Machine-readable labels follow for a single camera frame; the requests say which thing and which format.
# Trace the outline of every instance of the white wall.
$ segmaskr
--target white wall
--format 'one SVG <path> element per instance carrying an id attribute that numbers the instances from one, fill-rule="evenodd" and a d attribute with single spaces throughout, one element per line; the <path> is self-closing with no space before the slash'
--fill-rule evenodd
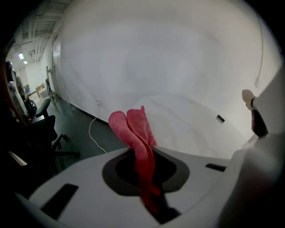
<path id="1" fill-rule="evenodd" d="M 46 67 L 48 67 L 49 69 L 52 69 L 52 66 L 53 66 L 52 45 L 53 45 L 53 36 L 47 42 L 44 52 L 43 52 L 43 56 L 41 58 L 41 74 L 44 75 L 45 86 L 46 86 L 45 80 L 48 78 Z M 50 88 L 54 91 L 53 79 L 50 73 L 49 73 L 49 84 L 50 84 Z"/>
<path id="2" fill-rule="evenodd" d="M 30 86 L 31 93 L 36 91 L 36 87 L 43 84 L 43 76 L 41 71 L 41 65 L 39 62 L 29 63 L 26 65 L 26 73 L 28 78 L 28 84 Z"/>
<path id="3" fill-rule="evenodd" d="M 27 84 L 29 84 L 25 67 L 20 68 L 18 70 L 18 74 L 17 75 L 20 77 L 23 86 L 26 86 Z"/>
<path id="4" fill-rule="evenodd" d="M 105 121 L 149 95 L 185 97 L 219 113 L 247 140 L 251 113 L 241 91 L 258 96 L 281 65 L 265 26 L 263 33 L 266 56 L 257 89 L 261 31 L 244 3 L 76 0 L 61 35 L 60 89 L 68 102 Z"/>

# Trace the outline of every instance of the black office chair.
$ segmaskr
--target black office chair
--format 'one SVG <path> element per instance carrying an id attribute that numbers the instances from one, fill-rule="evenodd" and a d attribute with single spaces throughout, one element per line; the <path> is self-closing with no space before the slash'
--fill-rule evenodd
<path id="1" fill-rule="evenodd" d="M 47 108 L 50 104 L 50 98 L 46 99 L 43 104 L 40 106 L 40 108 L 36 112 L 36 117 L 44 116 L 44 119 L 37 121 L 33 123 L 33 129 L 40 129 L 41 132 L 44 131 L 44 136 L 41 135 L 41 137 L 44 138 L 46 142 L 50 145 L 50 152 L 53 156 L 67 156 L 67 155 L 75 155 L 76 157 L 80 157 L 80 153 L 73 152 L 73 151 L 64 151 L 59 152 L 55 151 L 56 148 L 61 149 L 61 139 L 68 140 L 67 135 L 61 134 L 59 137 L 57 137 L 57 133 L 54 129 L 55 124 L 55 116 L 49 116 L 47 113 Z"/>

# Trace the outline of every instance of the white cable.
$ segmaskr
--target white cable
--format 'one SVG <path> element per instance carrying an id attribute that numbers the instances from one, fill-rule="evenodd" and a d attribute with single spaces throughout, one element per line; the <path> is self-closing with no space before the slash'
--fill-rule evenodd
<path id="1" fill-rule="evenodd" d="M 260 83 L 260 73 L 261 73 L 261 67 L 262 67 L 262 62 L 263 62 L 263 34 L 262 34 L 262 25 L 261 25 L 261 19 L 259 15 L 256 13 L 257 20 L 260 26 L 260 34 L 261 34 L 261 61 L 260 61 L 260 67 L 259 67 L 259 72 L 258 76 L 255 79 L 254 85 L 256 88 L 259 88 L 259 83 Z"/>
<path id="2" fill-rule="evenodd" d="M 92 138 L 92 136 L 91 136 L 91 134 L 90 134 L 90 127 L 91 127 L 91 124 L 93 123 L 94 120 L 92 120 L 92 122 L 91 122 L 90 125 L 89 125 L 89 135 L 90 135 L 90 138 Z M 97 145 L 102 151 L 104 151 L 104 152 L 107 154 L 106 150 L 104 150 L 102 147 L 100 147 L 100 146 L 98 145 L 98 143 L 96 143 L 96 145 Z"/>

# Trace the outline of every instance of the ceiling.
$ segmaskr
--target ceiling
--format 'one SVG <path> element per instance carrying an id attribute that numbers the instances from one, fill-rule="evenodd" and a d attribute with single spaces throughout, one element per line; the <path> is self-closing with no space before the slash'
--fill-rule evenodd
<path id="1" fill-rule="evenodd" d="M 32 62 L 40 62 L 45 45 L 52 35 L 55 24 L 73 0 L 44 0 L 32 10 L 14 32 L 12 46 L 6 60 L 12 62 L 14 70 Z M 23 53 L 21 60 L 18 54 Z"/>

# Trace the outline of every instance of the opening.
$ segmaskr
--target opening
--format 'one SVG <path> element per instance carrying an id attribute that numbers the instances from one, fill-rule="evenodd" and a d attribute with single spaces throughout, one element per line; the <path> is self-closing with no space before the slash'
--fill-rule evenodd
<path id="1" fill-rule="evenodd" d="M 205 167 L 207 167 L 209 169 L 214 169 L 214 170 L 217 170 L 220 172 L 224 172 L 226 170 L 225 166 L 220 166 L 220 165 L 216 165 L 216 164 L 212 164 L 212 163 L 207 164 Z"/>
<path id="2" fill-rule="evenodd" d="M 216 117 L 216 119 L 217 119 L 221 124 L 224 123 L 224 118 L 222 118 L 220 115 L 218 115 L 218 116 Z"/>
<path id="3" fill-rule="evenodd" d="M 153 183 L 160 186 L 175 174 L 177 168 L 173 162 L 155 152 L 154 158 L 155 172 L 153 175 Z M 134 171 L 134 161 L 135 155 L 134 153 L 131 153 L 129 156 L 118 162 L 116 165 L 116 172 L 121 179 L 138 187 L 138 175 Z"/>
<path id="4" fill-rule="evenodd" d="M 188 166 L 168 154 L 153 149 L 155 172 L 153 183 L 163 192 L 179 190 L 190 175 Z M 135 155 L 131 149 L 108 161 L 102 170 L 105 183 L 119 195 L 140 195 L 138 175 L 134 171 Z"/>

